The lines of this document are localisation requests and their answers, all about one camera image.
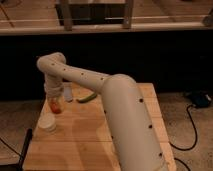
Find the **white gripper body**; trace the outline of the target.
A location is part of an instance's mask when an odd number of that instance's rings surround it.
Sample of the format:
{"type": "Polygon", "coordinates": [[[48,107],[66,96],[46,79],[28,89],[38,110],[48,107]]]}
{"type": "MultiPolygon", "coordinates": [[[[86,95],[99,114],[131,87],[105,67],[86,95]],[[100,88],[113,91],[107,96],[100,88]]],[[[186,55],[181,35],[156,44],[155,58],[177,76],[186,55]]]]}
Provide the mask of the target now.
{"type": "Polygon", "coordinates": [[[56,98],[62,94],[63,85],[62,83],[45,82],[44,90],[48,98],[56,98]]]}

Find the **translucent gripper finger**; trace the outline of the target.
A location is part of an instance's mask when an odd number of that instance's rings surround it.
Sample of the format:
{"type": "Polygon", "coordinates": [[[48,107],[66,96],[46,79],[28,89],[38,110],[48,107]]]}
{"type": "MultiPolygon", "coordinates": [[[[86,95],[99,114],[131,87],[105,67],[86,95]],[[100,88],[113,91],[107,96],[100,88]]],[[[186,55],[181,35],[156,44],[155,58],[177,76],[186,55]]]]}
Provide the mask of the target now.
{"type": "Polygon", "coordinates": [[[63,112],[65,109],[65,105],[64,105],[64,98],[62,96],[58,97],[58,104],[60,111],[63,112]]]}
{"type": "Polygon", "coordinates": [[[53,99],[52,98],[47,98],[47,103],[48,103],[49,107],[52,108],[53,99]]]}

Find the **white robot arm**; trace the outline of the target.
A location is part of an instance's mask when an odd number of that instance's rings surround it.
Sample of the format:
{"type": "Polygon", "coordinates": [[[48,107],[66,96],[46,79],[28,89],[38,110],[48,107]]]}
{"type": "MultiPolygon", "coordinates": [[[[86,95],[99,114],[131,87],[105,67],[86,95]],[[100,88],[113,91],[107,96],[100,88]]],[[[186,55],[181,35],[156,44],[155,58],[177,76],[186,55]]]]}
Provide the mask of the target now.
{"type": "Polygon", "coordinates": [[[144,97],[134,79],[72,67],[61,53],[37,60],[46,95],[57,97],[68,80],[101,96],[121,171],[169,171],[144,97]]]}

